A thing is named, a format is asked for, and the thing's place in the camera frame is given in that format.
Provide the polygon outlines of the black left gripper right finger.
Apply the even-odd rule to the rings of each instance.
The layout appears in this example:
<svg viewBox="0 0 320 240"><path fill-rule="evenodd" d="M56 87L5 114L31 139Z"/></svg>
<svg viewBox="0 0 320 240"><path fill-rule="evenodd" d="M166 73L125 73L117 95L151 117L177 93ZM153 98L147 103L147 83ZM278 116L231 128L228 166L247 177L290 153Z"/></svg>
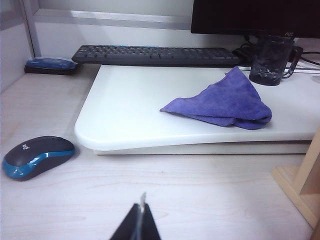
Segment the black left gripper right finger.
<svg viewBox="0 0 320 240"><path fill-rule="evenodd" d="M137 214L137 239L138 240L160 240L155 220L149 205L146 203L146 192L140 197L139 210Z"/></svg>

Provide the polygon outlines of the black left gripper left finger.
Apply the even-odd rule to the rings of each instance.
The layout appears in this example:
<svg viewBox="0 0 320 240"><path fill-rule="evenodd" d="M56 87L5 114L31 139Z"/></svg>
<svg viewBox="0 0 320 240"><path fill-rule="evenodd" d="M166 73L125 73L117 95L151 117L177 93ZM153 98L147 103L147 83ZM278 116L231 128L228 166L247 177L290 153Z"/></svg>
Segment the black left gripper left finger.
<svg viewBox="0 0 320 240"><path fill-rule="evenodd" d="M133 204L110 240L132 240L138 222L138 214L140 212L140 205L137 203Z"/></svg>

